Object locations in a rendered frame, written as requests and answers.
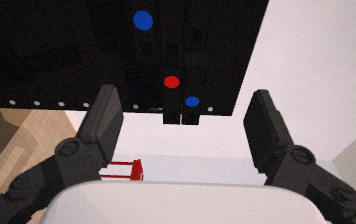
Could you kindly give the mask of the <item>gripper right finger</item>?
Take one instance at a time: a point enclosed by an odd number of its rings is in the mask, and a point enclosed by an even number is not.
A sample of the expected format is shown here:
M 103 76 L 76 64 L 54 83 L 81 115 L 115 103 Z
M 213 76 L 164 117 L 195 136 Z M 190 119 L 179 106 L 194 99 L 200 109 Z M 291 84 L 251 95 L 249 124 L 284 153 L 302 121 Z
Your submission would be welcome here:
M 317 165 L 308 148 L 295 145 L 277 111 L 269 91 L 258 89 L 243 119 L 254 167 L 267 177 L 264 185 L 308 198 L 332 224 L 356 224 L 356 190 Z

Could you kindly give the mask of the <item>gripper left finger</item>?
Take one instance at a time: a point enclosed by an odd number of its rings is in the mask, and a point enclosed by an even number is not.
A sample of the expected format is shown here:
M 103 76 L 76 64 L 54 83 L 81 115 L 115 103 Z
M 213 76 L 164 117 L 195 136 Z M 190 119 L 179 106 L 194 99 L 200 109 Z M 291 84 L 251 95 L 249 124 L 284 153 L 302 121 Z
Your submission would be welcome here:
M 123 120 L 117 88 L 103 84 L 75 137 L 58 143 L 54 155 L 16 176 L 0 194 L 0 224 L 27 224 L 64 189 L 102 180 L 99 171 L 112 162 Z

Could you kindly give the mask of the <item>black server rack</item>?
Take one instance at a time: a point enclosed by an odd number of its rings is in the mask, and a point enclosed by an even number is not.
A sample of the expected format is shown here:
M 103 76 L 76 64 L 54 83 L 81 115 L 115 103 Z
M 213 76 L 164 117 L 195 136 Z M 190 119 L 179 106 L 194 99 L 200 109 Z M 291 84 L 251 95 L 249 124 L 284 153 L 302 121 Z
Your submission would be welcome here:
M 268 3 L 0 0 L 0 108 L 87 111 L 111 84 L 163 124 L 232 116 Z

